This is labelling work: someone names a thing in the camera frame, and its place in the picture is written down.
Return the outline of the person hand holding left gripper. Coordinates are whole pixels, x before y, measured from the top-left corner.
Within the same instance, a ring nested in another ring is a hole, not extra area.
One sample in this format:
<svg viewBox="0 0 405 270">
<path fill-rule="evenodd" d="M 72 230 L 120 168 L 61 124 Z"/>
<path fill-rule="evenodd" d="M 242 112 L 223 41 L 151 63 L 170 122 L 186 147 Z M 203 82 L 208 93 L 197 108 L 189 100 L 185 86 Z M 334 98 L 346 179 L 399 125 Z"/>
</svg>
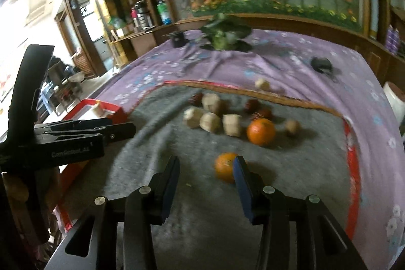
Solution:
<svg viewBox="0 0 405 270">
<path fill-rule="evenodd" d="M 49 241 L 51 214 L 63 194 L 60 169 L 1 175 L 18 233 L 32 246 Z"/>
</svg>

